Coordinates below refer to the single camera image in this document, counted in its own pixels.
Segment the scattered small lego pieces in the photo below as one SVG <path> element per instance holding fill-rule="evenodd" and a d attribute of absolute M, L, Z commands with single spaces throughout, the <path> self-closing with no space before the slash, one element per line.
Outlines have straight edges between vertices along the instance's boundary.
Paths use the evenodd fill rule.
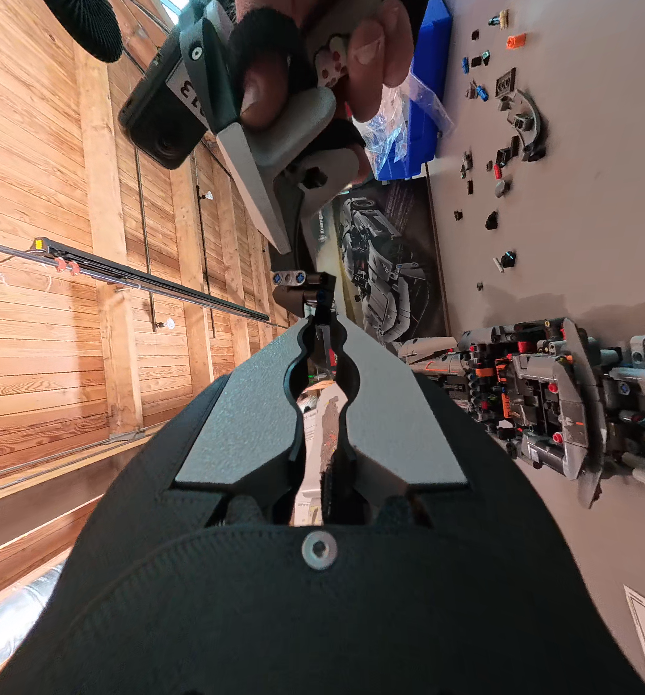
<path fill-rule="evenodd" d="M 509 11 L 508 9 L 501 10 L 498 15 L 495 15 L 489 20 L 489 26 L 499 25 L 500 30 L 505 30 L 509 26 Z M 511 35 L 507 39 L 507 49 L 515 50 L 521 48 L 526 43 L 526 33 L 521 33 L 518 35 Z M 516 68 L 512 67 L 510 72 L 498 77 L 495 83 L 495 99 L 498 100 L 506 95 L 515 92 L 516 90 Z M 478 85 L 472 80 L 470 82 L 469 88 L 466 92 L 466 96 L 469 99 L 479 98 L 483 101 L 488 100 L 488 93 L 484 87 Z M 517 134 L 512 136 L 511 144 L 509 147 L 501 148 L 497 151 L 495 155 L 495 160 L 490 160 L 487 162 L 486 170 L 492 171 L 497 182 L 495 186 L 496 197 L 503 197 L 509 192 L 511 184 L 503 176 L 503 169 L 510 162 L 513 161 L 517 156 L 520 155 L 520 141 Z M 460 176 L 462 180 L 466 181 L 466 188 L 468 195 L 474 194 L 474 184 L 473 179 L 468 178 L 468 175 L 473 171 L 473 156 L 471 152 L 465 151 L 463 153 Z M 493 211 L 490 213 L 486 223 L 485 228 L 487 231 L 496 230 L 498 224 L 498 212 Z M 495 263 L 500 271 L 504 273 L 507 268 L 512 268 L 515 266 L 517 260 L 517 254 L 515 251 L 508 251 L 504 253 L 501 259 L 497 258 Z"/>

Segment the silver ventilation duct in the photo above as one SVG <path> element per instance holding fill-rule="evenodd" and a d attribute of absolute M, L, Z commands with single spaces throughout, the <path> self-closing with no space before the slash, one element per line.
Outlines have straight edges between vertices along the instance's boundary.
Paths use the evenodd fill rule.
<path fill-rule="evenodd" d="M 49 602 L 66 561 L 14 591 L 0 602 L 0 665 L 27 636 Z"/>

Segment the black ceiling track rail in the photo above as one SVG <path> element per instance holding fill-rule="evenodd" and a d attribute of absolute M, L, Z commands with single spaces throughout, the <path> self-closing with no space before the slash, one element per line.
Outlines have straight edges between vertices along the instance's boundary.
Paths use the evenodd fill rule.
<path fill-rule="evenodd" d="M 6 260 L 19 258 L 54 268 L 60 273 L 69 273 L 72 276 L 83 275 L 110 285 L 180 300 L 197 307 L 243 317 L 256 323 L 272 324 L 271 318 L 266 313 L 233 304 L 203 291 L 162 279 L 46 237 L 34 239 L 31 248 L 26 250 L 14 249 L 0 244 L 0 254 L 5 256 Z"/>

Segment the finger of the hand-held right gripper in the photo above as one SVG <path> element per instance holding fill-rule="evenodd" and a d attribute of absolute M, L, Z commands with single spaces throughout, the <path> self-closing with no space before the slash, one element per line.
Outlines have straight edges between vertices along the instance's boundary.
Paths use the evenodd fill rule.
<path fill-rule="evenodd" d="M 301 206 L 299 215 L 299 269 L 306 274 L 316 273 L 319 241 L 319 212 L 306 212 Z"/>
<path fill-rule="evenodd" d="M 292 249 L 281 209 L 273 197 L 272 185 L 265 185 L 260 175 L 244 129 L 239 122 L 233 122 L 216 138 L 255 228 L 278 253 L 288 254 Z"/>

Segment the dark grey curved lego arch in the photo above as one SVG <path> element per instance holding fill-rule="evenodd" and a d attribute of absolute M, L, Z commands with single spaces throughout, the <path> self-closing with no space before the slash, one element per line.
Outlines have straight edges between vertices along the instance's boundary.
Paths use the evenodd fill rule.
<path fill-rule="evenodd" d="M 532 96 L 516 90 L 502 96 L 498 105 L 518 136 L 521 160 L 535 162 L 542 159 L 545 155 L 543 120 Z"/>

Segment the blue plastic bin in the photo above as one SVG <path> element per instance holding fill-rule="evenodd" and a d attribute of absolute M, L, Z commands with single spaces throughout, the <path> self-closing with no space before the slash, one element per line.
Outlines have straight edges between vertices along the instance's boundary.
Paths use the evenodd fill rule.
<path fill-rule="evenodd" d="M 448 70 L 452 17 L 443 1 L 428 1 L 418 29 L 413 74 L 443 99 Z M 395 161 L 392 147 L 376 178 L 379 181 L 407 179 L 422 173 L 425 163 L 434 159 L 439 127 L 415 102 L 409 102 L 408 144 L 406 157 Z"/>

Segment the black wall conduit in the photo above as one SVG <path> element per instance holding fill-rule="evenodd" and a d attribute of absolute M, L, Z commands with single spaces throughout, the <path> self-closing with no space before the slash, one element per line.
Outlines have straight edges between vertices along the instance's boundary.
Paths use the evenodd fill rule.
<path fill-rule="evenodd" d="M 203 218 L 203 213 L 202 213 L 202 209 L 201 209 L 201 201 L 203 199 L 205 199 L 205 195 L 201 194 L 201 189 L 200 189 L 200 186 L 198 183 L 195 184 L 195 192 L 196 192 L 196 208 L 197 208 L 197 212 L 198 212 L 199 231 L 200 231 L 200 237 L 201 237 L 203 276 L 204 276 L 205 287 L 207 290 L 206 293 L 211 294 L 210 277 L 209 277 L 209 272 L 208 272 L 208 257 L 207 257 L 206 242 L 205 242 L 204 218 Z"/>
<path fill-rule="evenodd" d="M 144 241 L 144 259 L 145 259 L 146 273 L 152 274 L 151 253 L 150 253 L 150 245 L 149 245 L 148 230 L 147 230 L 147 223 L 146 223 L 146 209 L 145 209 L 145 202 L 144 202 L 144 188 L 143 188 L 143 180 L 142 180 L 141 160 L 140 160 L 139 150 L 137 149 L 136 145 L 133 145 L 133 151 L 134 151 L 134 157 L 135 157 L 135 174 L 136 174 L 136 179 L 137 179 L 137 195 L 138 195 L 138 200 L 139 200 L 139 214 L 140 214 L 140 218 L 141 218 L 142 235 L 143 235 L 143 241 Z M 158 326 L 158 321 L 156 319 L 156 314 L 155 314 L 155 300 L 154 300 L 152 292 L 149 292 L 148 296 L 149 296 L 149 311 L 150 311 L 152 330 L 154 333 L 156 333 L 158 331 L 159 326 Z"/>

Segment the black ribbed round object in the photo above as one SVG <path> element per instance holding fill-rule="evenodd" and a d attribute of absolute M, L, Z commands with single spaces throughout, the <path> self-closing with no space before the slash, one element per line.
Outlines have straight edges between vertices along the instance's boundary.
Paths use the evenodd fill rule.
<path fill-rule="evenodd" d="M 116 63 L 123 38 L 109 1 L 45 1 L 57 21 L 88 54 L 103 63 Z"/>

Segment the lego car set box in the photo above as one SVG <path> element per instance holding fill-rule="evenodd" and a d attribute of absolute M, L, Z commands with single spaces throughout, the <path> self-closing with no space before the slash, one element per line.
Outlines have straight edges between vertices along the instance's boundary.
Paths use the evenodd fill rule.
<path fill-rule="evenodd" d="M 450 334 L 424 177 L 371 180 L 331 203 L 351 318 L 392 352 Z"/>

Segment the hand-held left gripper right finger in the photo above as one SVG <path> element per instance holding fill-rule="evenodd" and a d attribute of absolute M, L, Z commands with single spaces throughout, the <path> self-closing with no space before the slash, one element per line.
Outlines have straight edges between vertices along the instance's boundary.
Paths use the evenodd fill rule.
<path fill-rule="evenodd" d="M 351 320 L 334 318 L 337 383 L 347 397 L 334 454 L 334 513 L 394 496 L 468 488 L 414 372 Z"/>

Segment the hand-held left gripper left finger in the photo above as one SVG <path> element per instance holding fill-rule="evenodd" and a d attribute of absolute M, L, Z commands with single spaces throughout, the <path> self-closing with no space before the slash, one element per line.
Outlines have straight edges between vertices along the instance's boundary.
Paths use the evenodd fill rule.
<path fill-rule="evenodd" d="M 231 494 L 295 494 L 306 448 L 297 398 L 309 384 L 310 318 L 228 378 L 174 482 Z"/>

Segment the grey lego car model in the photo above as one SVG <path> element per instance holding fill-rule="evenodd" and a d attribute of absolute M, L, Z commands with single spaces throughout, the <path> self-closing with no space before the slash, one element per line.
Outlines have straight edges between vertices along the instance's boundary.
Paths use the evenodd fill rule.
<path fill-rule="evenodd" d="M 567 317 L 494 325 L 454 338 L 396 343 L 512 458 L 578 484 L 590 508 L 600 482 L 645 485 L 645 335 L 602 347 Z"/>

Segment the clear plastic bag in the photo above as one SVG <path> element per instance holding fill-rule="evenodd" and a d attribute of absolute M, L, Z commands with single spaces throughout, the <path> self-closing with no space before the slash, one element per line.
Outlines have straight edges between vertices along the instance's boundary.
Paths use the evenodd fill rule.
<path fill-rule="evenodd" d="M 455 124 L 436 93 L 410 72 L 399 86 L 384 86 L 378 114 L 366 123 L 357 124 L 374 169 L 385 165 L 393 146 L 399 151 L 395 161 L 408 158 L 411 105 L 430 118 L 439 135 L 449 135 L 454 130 Z"/>

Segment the person's right hand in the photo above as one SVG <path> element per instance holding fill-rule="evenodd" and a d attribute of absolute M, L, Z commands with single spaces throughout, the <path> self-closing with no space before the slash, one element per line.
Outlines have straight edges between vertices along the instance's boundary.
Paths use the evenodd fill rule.
<path fill-rule="evenodd" d="M 409 73 L 415 33 L 425 1 L 382 1 L 376 12 L 352 31 L 347 44 L 347 73 L 334 87 L 335 120 L 375 117 L 384 86 L 394 88 Z M 241 122 L 253 130 L 271 126 L 290 96 L 293 58 L 280 48 L 256 48 L 245 61 Z"/>

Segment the black lego subassembly grey beam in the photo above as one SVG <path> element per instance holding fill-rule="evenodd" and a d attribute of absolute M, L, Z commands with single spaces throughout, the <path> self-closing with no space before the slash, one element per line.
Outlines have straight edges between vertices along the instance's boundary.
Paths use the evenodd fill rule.
<path fill-rule="evenodd" d="M 330 322 L 334 309 L 335 277 L 303 270 L 272 271 L 273 298 L 278 306 L 298 319 L 309 319 L 315 327 L 310 360 L 331 378 L 336 356 L 331 344 Z"/>

